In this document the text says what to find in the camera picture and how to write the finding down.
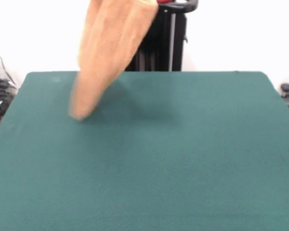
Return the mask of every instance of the white background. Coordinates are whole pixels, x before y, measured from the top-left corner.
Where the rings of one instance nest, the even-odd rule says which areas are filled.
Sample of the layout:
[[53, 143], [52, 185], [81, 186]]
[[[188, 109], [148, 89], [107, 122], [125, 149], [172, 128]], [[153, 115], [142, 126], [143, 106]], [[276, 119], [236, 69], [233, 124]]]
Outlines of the white background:
[[[76, 70], [88, 0], [0, 0], [0, 55], [30, 71]], [[289, 82], [289, 0], [199, 0], [188, 14], [184, 71], [263, 71]]]

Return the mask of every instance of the green table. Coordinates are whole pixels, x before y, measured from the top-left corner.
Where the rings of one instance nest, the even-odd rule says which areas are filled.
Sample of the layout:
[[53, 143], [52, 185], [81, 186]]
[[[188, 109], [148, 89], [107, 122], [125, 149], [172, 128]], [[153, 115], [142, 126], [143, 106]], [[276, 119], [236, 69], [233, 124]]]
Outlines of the green table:
[[262, 73], [125, 73], [84, 122], [31, 73], [0, 126], [0, 231], [289, 231], [289, 109]]

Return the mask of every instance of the red object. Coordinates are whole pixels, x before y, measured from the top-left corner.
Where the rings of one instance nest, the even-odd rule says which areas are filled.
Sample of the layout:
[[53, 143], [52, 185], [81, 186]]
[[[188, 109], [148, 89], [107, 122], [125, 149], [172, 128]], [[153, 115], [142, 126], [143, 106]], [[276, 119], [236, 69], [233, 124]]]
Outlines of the red object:
[[172, 2], [172, 0], [157, 0], [158, 3], [168, 3], [168, 2]]

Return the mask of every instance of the black stand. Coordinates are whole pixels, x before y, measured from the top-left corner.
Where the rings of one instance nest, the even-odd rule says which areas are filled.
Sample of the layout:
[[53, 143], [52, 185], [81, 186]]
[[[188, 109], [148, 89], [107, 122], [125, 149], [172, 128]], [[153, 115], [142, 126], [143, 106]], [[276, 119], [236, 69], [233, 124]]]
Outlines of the black stand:
[[194, 11], [198, 0], [164, 3], [126, 71], [181, 71], [186, 33], [184, 13]]

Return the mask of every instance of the tan cloth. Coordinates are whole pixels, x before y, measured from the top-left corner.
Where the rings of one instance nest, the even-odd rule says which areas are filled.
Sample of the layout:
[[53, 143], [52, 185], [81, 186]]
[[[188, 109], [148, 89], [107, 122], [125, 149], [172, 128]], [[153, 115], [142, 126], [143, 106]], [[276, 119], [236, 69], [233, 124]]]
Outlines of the tan cloth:
[[74, 118], [87, 117], [131, 62], [157, 10], [156, 0], [91, 0], [71, 98]]

